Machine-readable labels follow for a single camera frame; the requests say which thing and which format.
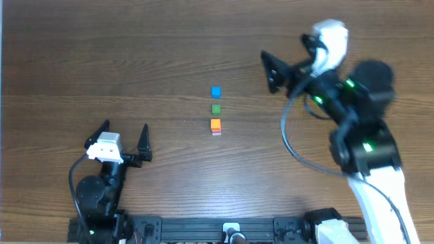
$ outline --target blue block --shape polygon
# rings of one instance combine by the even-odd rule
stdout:
[[[212,87],[211,88],[211,97],[212,98],[221,98],[222,97],[222,88],[221,87]]]

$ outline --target gray cable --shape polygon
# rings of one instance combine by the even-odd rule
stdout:
[[[303,92],[303,90],[305,89],[305,87],[317,76],[318,74],[314,74],[314,75],[309,75],[307,76],[303,81],[301,81],[293,90],[293,92],[290,94],[289,98],[288,98],[288,103],[285,105],[285,108],[283,108],[283,112],[282,112],[282,119],[281,119],[281,123],[280,123],[280,128],[282,130],[282,139],[283,139],[283,143],[285,144],[287,150],[291,153],[291,155],[300,163],[302,163],[305,167],[311,168],[315,171],[321,172],[321,173],[325,173],[325,174],[329,174],[329,175],[333,175],[339,178],[344,178],[344,179],[352,179],[355,180],[357,182],[361,182],[362,184],[366,184],[368,186],[370,186],[371,188],[373,188],[376,192],[378,192],[380,195],[382,195],[387,202],[390,204],[391,208],[393,209],[393,211],[395,212],[398,220],[399,220],[399,224],[401,225],[401,231],[403,233],[404,239],[406,240],[407,244],[410,244],[410,236],[408,234],[406,225],[404,223],[404,220],[398,210],[398,208],[395,206],[395,204],[392,202],[392,200],[390,200],[390,198],[388,198],[388,196],[386,196],[380,189],[376,188],[374,185],[366,182],[365,180],[362,180],[360,178],[357,178],[355,176],[352,176],[351,174],[343,174],[331,169],[328,169],[327,167],[324,167],[320,164],[317,164],[313,161],[310,160],[306,160],[305,158],[303,158],[301,155],[299,155],[291,146],[291,144],[288,141],[288,137],[286,136],[286,121],[288,119],[289,113],[291,111],[291,108],[293,107],[293,105],[295,104],[295,101],[297,100],[297,97],[299,94],[301,94]]]

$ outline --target green block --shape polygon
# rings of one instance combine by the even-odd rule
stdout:
[[[211,110],[212,115],[214,116],[218,116],[222,113],[222,107],[219,104],[213,104],[212,105],[212,110]]]

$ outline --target wood grain surface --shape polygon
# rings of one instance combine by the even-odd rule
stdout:
[[[163,217],[273,217],[335,207],[361,216],[341,179],[295,162],[281,141],[283,93],[268,92],[265,49],[307,57],[299,35],[326,18],[346,23],[342,75],[388,62],[397,99],[387,123],[399,145],[419,237],[434,240],[434,2],[411,0],[4,0],[1,236],[65,241],[76,216],[68,171],[105,120],[134,150],[149,124],[154,159],[131,169],[121,207]],[[210,98],[211,86],[222,99]],[[211,104],[222,136],[211,137]],[[337,169],[335,125],[297,106],[292,140]],[[85,161],[75,175],[97,174]]]

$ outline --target wooden tabletop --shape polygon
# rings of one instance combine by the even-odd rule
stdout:
[[[390,64],[397,99],[387,113],[401,153],[419,237],[434,239],[434,2],[297,0],[4,0],[1,236],[65,241],[77,215],[68,171],[105,119],[134,152],[149,124],[153,161],[130,169],[121,207],[163,217],[298,216],[335,207],[361,216],[345,180],[295,162],[281,141],[286,102],[268,92],[265,49],[307,57],[300,34],[326,18],[345,22],[341,71],[367,58]],[[213,100],[211,86],[222,88]],[[222,105],[212,137],[211,105]],[[290,120],[304,156],[338,169],[336,126]],[[85,161],[75,183],[97,174]]]

